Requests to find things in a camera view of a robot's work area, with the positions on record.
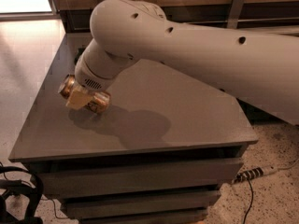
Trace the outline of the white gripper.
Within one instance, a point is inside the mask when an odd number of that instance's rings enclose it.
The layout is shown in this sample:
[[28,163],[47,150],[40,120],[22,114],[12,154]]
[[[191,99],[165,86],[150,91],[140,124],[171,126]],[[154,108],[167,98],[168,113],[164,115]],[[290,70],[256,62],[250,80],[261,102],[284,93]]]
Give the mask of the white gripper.
[[113,79],[107,79],[95,75],[80,56],[75,67],[75,79],[77,83],[67,98],[66,106],[75,110],[81,109],[89,103],[93,96],[90,91],[105,91],[113,82]]

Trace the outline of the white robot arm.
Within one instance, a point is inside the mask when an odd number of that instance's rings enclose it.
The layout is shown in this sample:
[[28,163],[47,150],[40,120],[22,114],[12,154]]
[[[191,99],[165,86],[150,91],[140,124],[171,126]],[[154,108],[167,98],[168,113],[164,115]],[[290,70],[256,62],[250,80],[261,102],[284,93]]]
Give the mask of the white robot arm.
[[90,17],[92,41],[75,79],[106,90],[140,60],[168,65],[279,118],[299,124],[299,39],[169,21],[145,1],[105,0]]

